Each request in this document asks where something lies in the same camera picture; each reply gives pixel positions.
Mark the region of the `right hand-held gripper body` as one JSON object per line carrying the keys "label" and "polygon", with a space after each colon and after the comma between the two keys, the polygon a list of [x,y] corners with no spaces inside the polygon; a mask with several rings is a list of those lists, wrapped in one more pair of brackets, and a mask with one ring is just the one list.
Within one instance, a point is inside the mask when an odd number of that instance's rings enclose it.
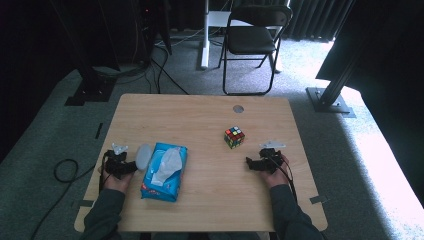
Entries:
{"label": "right hand-held gripper body", "polygon": [[257,164],[258,171],[267,171],[273,174],[283,163],[280,148],[285,144],[277,141],[268,141],[260,145],[260,160]]}

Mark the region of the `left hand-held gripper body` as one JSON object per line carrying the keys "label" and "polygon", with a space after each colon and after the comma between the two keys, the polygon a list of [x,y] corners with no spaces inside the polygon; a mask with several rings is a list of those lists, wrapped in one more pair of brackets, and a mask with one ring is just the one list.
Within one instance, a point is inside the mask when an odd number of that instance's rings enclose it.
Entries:
{"label": "left hand-held gripper body", "polygon": [[128,173],[127,150],[127,146],[112,144],[112,148],[105,153],[104,168],[107,173],[118,179]]}

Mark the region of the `translucent round lid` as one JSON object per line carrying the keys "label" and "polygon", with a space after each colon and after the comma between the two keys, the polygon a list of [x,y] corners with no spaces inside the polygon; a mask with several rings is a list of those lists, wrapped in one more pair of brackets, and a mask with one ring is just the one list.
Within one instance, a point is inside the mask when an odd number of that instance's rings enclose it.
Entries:
{"label": "translucent round lid", "polygon": [[135,157],[135,164],[138,170],[145,170],[150,162],[153,151],[149,144],[142,144],[137,152]]}

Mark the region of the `blue wet wipe pack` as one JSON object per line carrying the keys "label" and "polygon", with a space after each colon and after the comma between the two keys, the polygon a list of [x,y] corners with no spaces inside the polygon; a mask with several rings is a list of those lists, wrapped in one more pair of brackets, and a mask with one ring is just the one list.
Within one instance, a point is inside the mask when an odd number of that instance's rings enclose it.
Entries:
{"label": "blue wet wipe pack", "polygon": [[[182,159],[182,169],[169,177],[163,186],[156,186],[151,183],[153,174],[158,170],[161,158],[170,148],[180,148]],[[185,146],[172,145],[167,143],[157,143],[155,145],[150,163],[147,167],[143,183],[141,185],[141,197],[151,198],[168,202],[175,202],[181,185],[182,176],[187,162],[187,148]]]}

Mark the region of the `multicoloured puzzle cube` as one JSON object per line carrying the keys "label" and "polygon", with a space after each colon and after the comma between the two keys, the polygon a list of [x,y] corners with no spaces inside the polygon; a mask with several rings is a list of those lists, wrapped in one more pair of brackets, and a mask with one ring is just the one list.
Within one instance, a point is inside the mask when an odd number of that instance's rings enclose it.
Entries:
{"label": "multicoloured puzzle cube", "polygon": [[233,126],[224,132],[224,141],[231,149],[240,146],[244,140],[245,134],[238,126]]}

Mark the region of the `white wet wipe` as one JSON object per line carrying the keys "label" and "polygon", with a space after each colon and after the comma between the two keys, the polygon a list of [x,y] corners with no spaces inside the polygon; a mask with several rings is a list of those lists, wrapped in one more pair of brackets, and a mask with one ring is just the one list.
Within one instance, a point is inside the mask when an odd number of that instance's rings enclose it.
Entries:
{"label": "white wet wipe", "polygon": [[163,186],[169,177],[181,169],[182,159],[180,148],[170,148],[162,156],[159,168],[153,174],[151,183],[156,186]]}

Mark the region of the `person's left hand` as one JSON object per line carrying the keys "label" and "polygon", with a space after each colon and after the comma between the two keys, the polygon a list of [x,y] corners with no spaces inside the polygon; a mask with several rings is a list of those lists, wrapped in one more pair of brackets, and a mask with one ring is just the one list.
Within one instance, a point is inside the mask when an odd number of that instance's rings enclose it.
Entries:
{"label": "person's left hand", "polygon": [[121,178],[116,178],[114,175],[108,174],[106,171],[102,172],[102,184],[104,189],[116,190],[125,194],[131,183],[134,174],[122,175]]}

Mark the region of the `person's right hand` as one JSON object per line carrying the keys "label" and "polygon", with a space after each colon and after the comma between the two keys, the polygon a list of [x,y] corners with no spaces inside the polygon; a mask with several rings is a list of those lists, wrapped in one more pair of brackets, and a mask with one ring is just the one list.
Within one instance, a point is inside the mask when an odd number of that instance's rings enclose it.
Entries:
{"label": "person's right hand", "polygon": [[265,184],[268,186],[269,189],[272,187],[278,186],[278,185],[288,185],[289,179],[288,179],[288,173],[287,173],[287,164],[289,163],[286,156],[282,156],[283,158],[283,164],[281,165],[280,170],[276,170],[273,174],[270,174],[269,172],[263,171],[260,172],[261,178],[264,180]]}

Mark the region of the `black stand with base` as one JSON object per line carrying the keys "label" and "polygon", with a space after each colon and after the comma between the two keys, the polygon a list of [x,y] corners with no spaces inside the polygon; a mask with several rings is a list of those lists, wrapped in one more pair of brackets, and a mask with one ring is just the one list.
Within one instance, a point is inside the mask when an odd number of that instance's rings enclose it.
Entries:
{"label": "black stand with base", "polygon": [[67,98],[66,106],[83,106],[86,102],[108,102],[117,79],[102,77],[93,69],[88,55],[79,39],[63,0],[49,0],[58,21],[59,32],[78,73],[81,83],[73,96]]}

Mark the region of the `black folding chair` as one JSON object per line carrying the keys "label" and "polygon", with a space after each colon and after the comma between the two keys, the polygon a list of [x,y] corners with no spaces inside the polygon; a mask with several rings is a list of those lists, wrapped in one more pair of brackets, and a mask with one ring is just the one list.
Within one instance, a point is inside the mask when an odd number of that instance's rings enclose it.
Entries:
{"label": "black folding chair", "polygon": [[[228,17],[218,68],[224,66],[223,93],[229,96],[262,96],[273,86],[277,57],[282,35],[290,24],[293,11],[285,5],[243,5],[234,8]],[[227,64],[229,61],[260,61],[260,68],[267,58],[276,58],[270,64],[271,75],[268,88],[259,92],[229,92]]]}

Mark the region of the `white desk leg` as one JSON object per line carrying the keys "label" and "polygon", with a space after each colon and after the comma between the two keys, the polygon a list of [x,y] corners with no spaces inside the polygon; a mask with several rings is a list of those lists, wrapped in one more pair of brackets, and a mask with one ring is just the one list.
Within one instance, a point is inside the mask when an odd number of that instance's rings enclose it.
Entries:
{"label": "white desk leg", "polygon": [[210,53],[210,41],[209,41],[209,28],[210,27],[225,27],[229,12],[228,11],[215,11],[209,8],[210,0],[204,0],[204,35],[201,50],[201,62],[200,67],[205,70],[209,67],[209,53]]}

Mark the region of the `dark curtain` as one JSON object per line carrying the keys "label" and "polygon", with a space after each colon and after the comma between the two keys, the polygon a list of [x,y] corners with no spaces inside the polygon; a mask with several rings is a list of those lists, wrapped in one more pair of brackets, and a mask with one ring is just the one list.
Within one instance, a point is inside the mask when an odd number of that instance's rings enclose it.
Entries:
{"label": "dark curtain", "polygon": [[358,90],[424,205],[424,0],[292,0],[288,36],[334,42],[316,77]]}

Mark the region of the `metal post with base plate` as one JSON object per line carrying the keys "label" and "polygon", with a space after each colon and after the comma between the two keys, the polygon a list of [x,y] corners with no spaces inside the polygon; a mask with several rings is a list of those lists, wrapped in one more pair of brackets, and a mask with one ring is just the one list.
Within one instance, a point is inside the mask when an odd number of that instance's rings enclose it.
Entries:
{"label": "metal post with base plate", "polygon": [[358,59],[359,51],[350,40],[337,38],[320,67],[317,79],[329,80],[326,88],[308,87],[306,92],[316,112],[340,113],[345,118],[355,118],[353,109],[341,96]]}

